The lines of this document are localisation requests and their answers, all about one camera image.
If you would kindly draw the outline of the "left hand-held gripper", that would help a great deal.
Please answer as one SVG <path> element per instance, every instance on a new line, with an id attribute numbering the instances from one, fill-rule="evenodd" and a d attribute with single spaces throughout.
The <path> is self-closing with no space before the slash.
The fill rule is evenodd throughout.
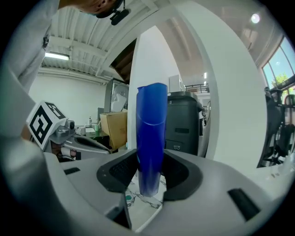
<path id="1" fill-rule="evenodd" d="M 73 137 L 73 143 L 66 142 L 76 133 L 75 122 L 69 120 L 54 103 L 48 101 L 42 100 L 34 106 L 28 116 L 27 125 L 41 150 L 46 150 L 48 143 L 53 141 L 81 152 L 110 154 L 111 151 L 101 143 L 84 136 Z"/>

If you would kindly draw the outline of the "person's left hand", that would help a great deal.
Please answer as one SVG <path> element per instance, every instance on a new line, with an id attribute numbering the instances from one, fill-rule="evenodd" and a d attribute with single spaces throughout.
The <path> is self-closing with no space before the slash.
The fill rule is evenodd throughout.
<path id="1" fill-rule="evenodd" d="M 62 144 L 56 144 L 51 141 L 51 151 L 58 159 L 76 159 L 76 150 L 69 149 Z"/>

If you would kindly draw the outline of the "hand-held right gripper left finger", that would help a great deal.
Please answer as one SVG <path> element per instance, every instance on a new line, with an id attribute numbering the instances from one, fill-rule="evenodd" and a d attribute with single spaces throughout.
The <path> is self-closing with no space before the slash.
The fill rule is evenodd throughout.
<path id="1" fill-rule="evenodd" d="M 60 230 L 130 230 L 125 192 L 137 170 L 136 150 L 60 163 L 44 154 Z"/>

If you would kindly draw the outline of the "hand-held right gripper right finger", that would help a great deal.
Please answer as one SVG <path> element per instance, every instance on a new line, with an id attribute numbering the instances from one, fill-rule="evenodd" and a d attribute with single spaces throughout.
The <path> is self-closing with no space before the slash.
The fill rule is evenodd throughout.
<path id="1" fill-rule="evenodd" d="M 287 194 L 270 178 L 254 181 L 210 159 L 166 150 L 166 191 L 147 236 L 249 236 L 277 210 Z"/>

